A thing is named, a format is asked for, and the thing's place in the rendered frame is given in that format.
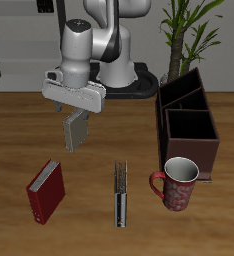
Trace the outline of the dark brown desk caddy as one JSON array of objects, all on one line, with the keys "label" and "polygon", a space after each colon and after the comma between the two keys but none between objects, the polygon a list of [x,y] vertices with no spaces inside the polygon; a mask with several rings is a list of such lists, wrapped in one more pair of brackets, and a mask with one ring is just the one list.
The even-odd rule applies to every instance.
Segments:
[{"label": "dark brown desk caddy", "polygon": [[158,88],[155,101],[159,167],[173,157],[192,160],[198,182],[211,182],[220,138],[198,68]]}]

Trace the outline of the red book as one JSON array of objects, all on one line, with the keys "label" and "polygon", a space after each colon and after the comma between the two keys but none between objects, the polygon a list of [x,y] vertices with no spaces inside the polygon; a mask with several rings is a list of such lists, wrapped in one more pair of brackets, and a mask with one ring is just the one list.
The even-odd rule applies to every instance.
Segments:
[{"label": "red book", "polygon": [[61,163],[49,159],[26,191],[34,220],[45,225],[65,196]]}]

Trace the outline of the small black wall box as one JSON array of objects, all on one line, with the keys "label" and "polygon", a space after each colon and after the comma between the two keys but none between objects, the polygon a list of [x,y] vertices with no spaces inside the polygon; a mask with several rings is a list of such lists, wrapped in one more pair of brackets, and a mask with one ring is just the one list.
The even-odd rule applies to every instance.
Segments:
[{"label": "small black wall box", "polygon": [[36,0],[37,10],[39,13],[53,13],[53,0]]}]

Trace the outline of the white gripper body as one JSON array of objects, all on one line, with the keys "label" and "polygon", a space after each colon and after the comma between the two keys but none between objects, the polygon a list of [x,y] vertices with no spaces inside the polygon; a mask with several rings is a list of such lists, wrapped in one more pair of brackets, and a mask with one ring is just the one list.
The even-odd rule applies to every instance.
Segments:
[{"label": "white gripper body", "polygon": [[63,87],[53,80],[45,79],[42,94],[45,98],[60,103],[100,113],[104,109],[106,89],[101,84],[91,81],[85,87],[75,89]]}]

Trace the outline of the red patterned mug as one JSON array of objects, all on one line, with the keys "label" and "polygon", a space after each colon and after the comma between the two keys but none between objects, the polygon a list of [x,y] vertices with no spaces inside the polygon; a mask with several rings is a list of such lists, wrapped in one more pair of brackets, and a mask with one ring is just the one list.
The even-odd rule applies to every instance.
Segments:
[{"label": "red patterned mug", "polygon": [[[198,166],[183,157],[170,158],[164,165],[163,172],[154,172],[149,177],[151,189],[163,200],[165,207],[171,211],[182,211],[188,203],[195,182],[199,176]],[[163,191],[153,184],[156,178],[164,182]]]}]

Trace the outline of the olive grey book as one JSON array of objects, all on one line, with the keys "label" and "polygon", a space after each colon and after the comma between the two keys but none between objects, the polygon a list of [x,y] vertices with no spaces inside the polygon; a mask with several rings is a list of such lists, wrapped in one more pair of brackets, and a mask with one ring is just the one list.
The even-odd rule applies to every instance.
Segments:
[{"label": "olive grey book", "polygon": [[77,108],[64,121],[66,150],[73,153],[88,136],[87,120],[82,119],[83,109]]}]

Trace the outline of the black wall post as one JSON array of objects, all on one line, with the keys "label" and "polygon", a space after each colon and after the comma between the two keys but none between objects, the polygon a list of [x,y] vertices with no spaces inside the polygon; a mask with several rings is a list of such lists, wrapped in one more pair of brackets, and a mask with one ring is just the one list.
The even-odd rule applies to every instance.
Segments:
[{"label": "black wall post", "polygon": [[65,0],[56,0],[56,8],[59,24],[59,33],[60,37],[63,37],[64,27],[66,24]]}]

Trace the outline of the flat black base plate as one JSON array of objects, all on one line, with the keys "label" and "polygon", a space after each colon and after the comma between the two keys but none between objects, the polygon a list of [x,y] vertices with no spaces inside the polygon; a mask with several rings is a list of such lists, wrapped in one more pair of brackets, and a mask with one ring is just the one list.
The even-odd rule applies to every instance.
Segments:
[{"label": "flat black base plate", "polygon": [[90,67],[90,80],[106,88],[106,99],[146,99],[158,90],[158,80],[145,63],[92,62]]}]

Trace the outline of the green pot plant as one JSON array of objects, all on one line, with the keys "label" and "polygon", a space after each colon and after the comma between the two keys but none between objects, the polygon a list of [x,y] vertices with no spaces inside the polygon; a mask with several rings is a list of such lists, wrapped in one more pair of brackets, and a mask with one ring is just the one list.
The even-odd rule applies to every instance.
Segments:
[{"label": "green pot plant", "polygon": [[169,32],[165,31],[168,39],[166,44],[171,48],[167,81],[186,74],[194,60],[203,60],[201,53],[204,50],[220,44],[220,41],[214,41],[218,28],[202,38],[208,21],[198,27],[193,27],[193,24],[206,13],[224,2],[224,0],[212,0],[205,4],[205,1],[202,0],[194,10],[191,10],[190,0],[171,0],[169,3],[171,12],[163,9],[167,19],[160,23],[159,29],[162,30],[163,24],[170,29]]}]

